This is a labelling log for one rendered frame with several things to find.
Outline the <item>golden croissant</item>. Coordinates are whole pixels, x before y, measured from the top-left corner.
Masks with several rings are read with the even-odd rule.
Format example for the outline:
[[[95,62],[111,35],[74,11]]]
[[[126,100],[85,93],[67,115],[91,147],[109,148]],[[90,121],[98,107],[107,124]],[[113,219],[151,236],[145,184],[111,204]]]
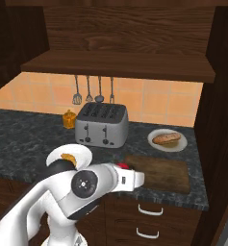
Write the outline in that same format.
[[[69,161],[71,161],[73,163],[73,165],[75,167],[77,166],[77,161],[76,161],[76,159],[75,159],[75,157],[73,155],[63,153],[63,154],[61,154],[61,158],[63,160],[69,160]]]

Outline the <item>hanging metal slotted spatula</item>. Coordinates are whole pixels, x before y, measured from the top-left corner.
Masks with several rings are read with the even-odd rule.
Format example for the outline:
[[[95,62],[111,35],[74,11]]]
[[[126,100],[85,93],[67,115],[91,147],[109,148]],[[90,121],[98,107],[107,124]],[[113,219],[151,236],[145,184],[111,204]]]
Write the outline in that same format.
[[[76,93],[73,95],[73,104],[81,105],[82,104],[82,95],[79,93],[79,85],[78,85],[78,76],[75,75],[75,85],[76,85]]]

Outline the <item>dark wooden corner cabinet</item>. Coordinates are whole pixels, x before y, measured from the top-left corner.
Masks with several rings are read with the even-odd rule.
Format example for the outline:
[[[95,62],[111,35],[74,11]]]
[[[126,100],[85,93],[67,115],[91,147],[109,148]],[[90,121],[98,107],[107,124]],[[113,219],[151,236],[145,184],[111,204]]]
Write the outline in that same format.
[[[48,50],[43,7],[7,7],[0,0],[0,88],[23,63]]]

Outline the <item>dark wooden wall cabinet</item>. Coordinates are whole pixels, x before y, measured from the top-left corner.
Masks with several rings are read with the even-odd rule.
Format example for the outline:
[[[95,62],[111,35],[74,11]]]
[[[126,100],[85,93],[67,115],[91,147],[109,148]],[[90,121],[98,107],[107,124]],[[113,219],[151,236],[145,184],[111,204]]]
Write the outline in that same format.
[[[49,50],[28,72],[211,83],[228,51],[228,0],[43,9]]]

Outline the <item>hanging metal whisk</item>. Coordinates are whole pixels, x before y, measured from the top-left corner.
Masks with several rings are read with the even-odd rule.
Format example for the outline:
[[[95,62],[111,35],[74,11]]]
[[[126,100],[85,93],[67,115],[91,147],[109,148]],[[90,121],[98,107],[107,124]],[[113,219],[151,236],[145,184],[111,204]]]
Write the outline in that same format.
[[[86,101],[89,103],[89,102],[92,102],[93,101],[93,98],[90,94],[90,83],[89,83],[89,75],[87,75],[87,86],[88,86],[88,95],[86,97]]]

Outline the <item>white plate with baguette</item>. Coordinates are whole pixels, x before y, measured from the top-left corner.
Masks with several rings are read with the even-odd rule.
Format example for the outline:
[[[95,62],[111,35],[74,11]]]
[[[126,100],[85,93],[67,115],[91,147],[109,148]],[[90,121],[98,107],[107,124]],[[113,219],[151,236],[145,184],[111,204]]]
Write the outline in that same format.
[[[164,152],[180,152],[183,151],[187,145],[188,141],[183,134],[180,134],[180,138],[174,142],[167,143],[164,145],[156,144],[153,142],[153,139],[158,135],[167,135],[167,134],[177,134],[177,131],[170,130],[170,129],[157,129],[152,131],[148,137],[148,143],[155,149],[164,151]]]

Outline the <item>orange jar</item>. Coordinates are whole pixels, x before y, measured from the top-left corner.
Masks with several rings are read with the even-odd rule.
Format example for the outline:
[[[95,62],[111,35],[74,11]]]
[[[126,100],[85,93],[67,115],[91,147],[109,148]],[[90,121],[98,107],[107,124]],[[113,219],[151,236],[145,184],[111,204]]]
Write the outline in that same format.
[[[68,110],[63,115],[63,126],[67,129],[73,129],[75,127],[76,114],[71,110]]]

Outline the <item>brown baguette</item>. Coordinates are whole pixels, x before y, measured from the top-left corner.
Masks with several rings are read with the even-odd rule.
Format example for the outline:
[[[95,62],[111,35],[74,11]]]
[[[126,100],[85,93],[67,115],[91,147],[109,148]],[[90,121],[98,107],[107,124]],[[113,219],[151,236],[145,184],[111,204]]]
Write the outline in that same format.
[[[164,145],[174,141],[177,141],[181,138],[181,135],[178,133],[162,134],[157,135],[152,139],[154,144]]]

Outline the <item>tall dark wooden cabinet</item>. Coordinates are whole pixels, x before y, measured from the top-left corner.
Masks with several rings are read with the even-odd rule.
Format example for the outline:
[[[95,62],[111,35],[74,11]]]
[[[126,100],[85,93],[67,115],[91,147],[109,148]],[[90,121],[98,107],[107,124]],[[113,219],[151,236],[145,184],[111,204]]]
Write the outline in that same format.
[[[215,80],[203,85],[194,123],[209,209],[191,246],[215,246],[228,219],[228,7],[215,9],[206,57]]]

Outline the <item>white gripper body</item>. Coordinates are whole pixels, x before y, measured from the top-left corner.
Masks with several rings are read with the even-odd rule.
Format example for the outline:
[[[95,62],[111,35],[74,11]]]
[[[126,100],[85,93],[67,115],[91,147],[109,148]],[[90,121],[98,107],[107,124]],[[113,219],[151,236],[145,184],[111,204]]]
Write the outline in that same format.
[[[144,185],[145,175],[143,172],[132,171],[131,188],[135,190]]]

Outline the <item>dark wooden drawer front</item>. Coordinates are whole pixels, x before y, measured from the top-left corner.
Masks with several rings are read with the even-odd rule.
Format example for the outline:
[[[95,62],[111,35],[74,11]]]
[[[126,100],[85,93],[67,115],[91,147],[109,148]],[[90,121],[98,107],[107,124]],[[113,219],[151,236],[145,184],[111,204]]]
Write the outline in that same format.
[[[147,239],[136,234],[136,228],[143,234],[156,234],[157,239]],[[107,229],[108,246],[190,246],[192,230],[176,225],[151,224],[131,219],[116,219]]]
[[[165,218],[171,221],[197,221],[201,215],[201,211],[197,209],[178,208],[166,204],[144,202],[127,196],[108,195],[105,197],[105,202],[107,210],[121,214],[134,215],[135,217]],[[138,204],[140,204],[142,209],[149,211],[160,211],[161,208],[164,208],[164,214],[161,216],[142,214],[138,211]]]

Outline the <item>hanging metal ladle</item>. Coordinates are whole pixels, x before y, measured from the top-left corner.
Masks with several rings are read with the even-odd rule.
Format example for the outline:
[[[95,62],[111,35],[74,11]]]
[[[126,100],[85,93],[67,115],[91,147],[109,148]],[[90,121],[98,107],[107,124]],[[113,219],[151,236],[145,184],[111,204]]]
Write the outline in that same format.
[[[95,96],[95,102],[102,103],[104,101],[104,96],[101,94],[101,76],[98,76],[98,84],[99,84],[99,95]]]

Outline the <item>wooden cutting board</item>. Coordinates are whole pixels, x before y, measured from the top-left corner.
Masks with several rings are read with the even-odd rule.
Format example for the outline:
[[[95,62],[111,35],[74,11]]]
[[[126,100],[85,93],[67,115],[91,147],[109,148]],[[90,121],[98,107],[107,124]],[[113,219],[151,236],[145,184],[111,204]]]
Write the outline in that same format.
[[[124,162],[145,174],[145,188],[190,193],[189,170],[184,161],[129,155],[125,157]]]

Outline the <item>white plate with croissant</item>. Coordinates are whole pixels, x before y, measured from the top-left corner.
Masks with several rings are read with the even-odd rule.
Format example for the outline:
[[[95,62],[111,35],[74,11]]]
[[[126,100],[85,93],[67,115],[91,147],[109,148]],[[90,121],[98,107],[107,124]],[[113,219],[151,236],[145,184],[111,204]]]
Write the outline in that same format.
[[[49,166],[55,160],[59,160],[62,154],[72,155],[76,159],[76,168],[78,170],[88,167],[92,161],[91,150],[81,144],[65,144],[54,149],[46,159],[46,165]]]

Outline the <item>silver four-slot toaster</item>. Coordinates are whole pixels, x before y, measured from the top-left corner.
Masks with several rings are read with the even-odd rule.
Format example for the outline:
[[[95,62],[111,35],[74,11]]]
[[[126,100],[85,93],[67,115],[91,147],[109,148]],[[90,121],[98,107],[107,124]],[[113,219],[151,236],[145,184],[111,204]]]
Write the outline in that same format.
[[[120,148],[128,131],[128,111],[120,104],[86,103],[75,120],[75,141],[88,146]]]

